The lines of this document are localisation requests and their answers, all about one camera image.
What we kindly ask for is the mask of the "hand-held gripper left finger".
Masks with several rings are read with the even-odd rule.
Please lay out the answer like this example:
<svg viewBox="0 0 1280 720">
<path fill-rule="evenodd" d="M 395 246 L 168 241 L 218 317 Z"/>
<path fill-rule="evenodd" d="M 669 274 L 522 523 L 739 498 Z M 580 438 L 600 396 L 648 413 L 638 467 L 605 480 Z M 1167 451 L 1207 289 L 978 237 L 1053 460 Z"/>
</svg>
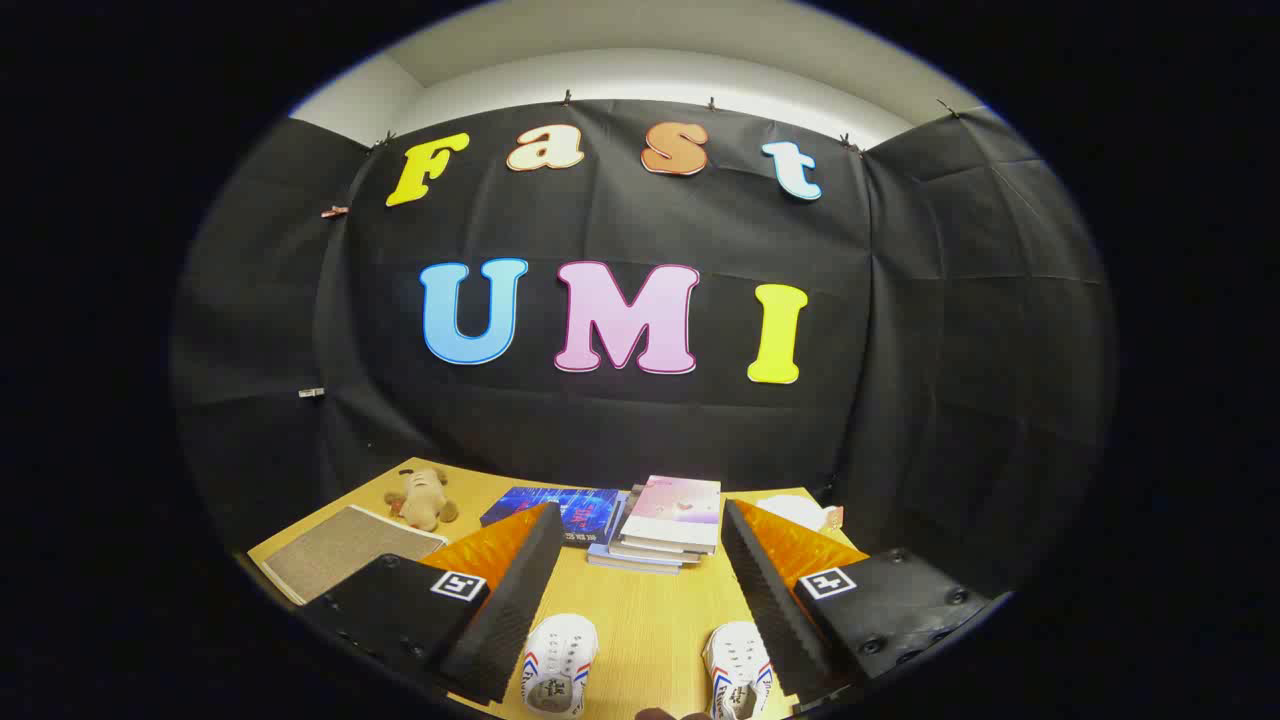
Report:
<svg viewBox="0 0 1280 720">
<path fill-rule="evenodd" d="M 559 505 L 539 503 L 420 559 L 380 553 L 300 618 L 421 694 L 500 703 L 562 543 Z"/>
</svg>

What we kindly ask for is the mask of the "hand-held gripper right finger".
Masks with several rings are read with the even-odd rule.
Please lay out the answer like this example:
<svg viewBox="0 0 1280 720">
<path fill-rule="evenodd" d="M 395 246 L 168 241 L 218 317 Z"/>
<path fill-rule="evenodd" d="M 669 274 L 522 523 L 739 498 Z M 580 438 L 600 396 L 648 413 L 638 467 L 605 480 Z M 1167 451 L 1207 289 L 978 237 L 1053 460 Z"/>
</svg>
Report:
<svg viewBox="0 0 1280 720">
<path fill-rule="evenodd" d="M 910 550 L 865 555 L 741 500 L 721 541 L 782 691 L 804 703 L 901 682 L 1001 606 Z"/>
</svg>

